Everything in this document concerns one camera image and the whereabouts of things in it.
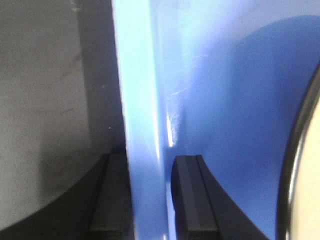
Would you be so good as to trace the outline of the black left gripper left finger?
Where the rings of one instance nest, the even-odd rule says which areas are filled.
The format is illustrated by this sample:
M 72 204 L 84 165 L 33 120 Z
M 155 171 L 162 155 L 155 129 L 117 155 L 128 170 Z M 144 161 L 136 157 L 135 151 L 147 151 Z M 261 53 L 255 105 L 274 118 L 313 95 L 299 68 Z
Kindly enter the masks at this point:
M 90 240 L 128 240 L 131 231 L 131 190 L 124 153 L 109 157 L 89 228 Z

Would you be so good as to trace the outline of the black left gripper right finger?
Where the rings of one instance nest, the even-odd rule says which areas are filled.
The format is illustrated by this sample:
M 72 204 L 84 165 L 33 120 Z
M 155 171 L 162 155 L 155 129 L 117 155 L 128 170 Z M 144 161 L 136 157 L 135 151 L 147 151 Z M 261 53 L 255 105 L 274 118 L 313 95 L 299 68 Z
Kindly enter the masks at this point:
M 217 224 L 195 156 L 177 156 L 171 193 L 178 240 L 216 240 Z

